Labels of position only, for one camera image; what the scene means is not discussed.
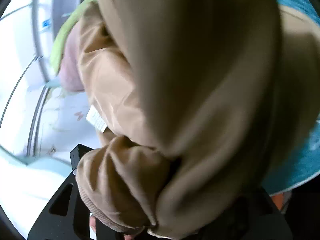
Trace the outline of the person's left hand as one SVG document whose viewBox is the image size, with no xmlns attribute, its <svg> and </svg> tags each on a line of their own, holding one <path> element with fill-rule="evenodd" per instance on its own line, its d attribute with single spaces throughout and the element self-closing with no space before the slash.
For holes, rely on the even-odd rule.
<svg viewBox="0 0 320 240">
<path fill-rule="evenodd" d="M 90 236 L 95 234 L 95 239 L 121 239 L 130 240 L 135 239 L 136 235 L 125 235 L 120 232 L 115 232 L 106 225 L 104 225 L 99 219 L 94 215 L 89 218 Z"/>
</svg>

